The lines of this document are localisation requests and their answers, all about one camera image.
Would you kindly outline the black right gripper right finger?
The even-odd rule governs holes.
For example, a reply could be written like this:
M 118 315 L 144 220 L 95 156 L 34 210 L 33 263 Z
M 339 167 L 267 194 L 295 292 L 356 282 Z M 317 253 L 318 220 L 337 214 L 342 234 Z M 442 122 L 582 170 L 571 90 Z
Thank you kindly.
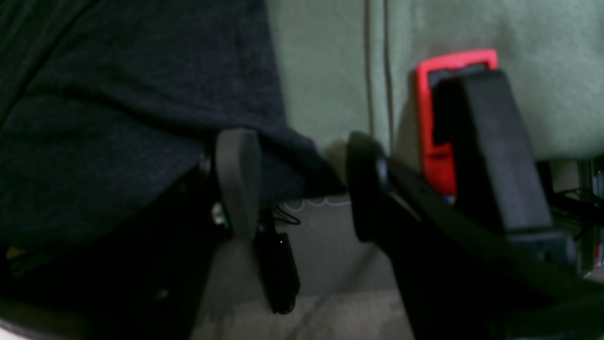
M 417 340 L 597 340 L 603 285 L 578 276 L 572 241 L 505 235 L 455 209 L 365 133 L 349 135 L 354 230 L 388 257 Z

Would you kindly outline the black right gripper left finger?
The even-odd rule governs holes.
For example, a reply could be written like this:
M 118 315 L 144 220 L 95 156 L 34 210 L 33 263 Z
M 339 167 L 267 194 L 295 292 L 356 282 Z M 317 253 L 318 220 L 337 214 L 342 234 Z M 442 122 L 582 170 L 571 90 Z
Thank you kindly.
M 260 213 L 257 132 L 221 131 L 194 169 L 85 246 L 24 254 L 1 279 L 4 340 L 187 340 L 224 239 Z

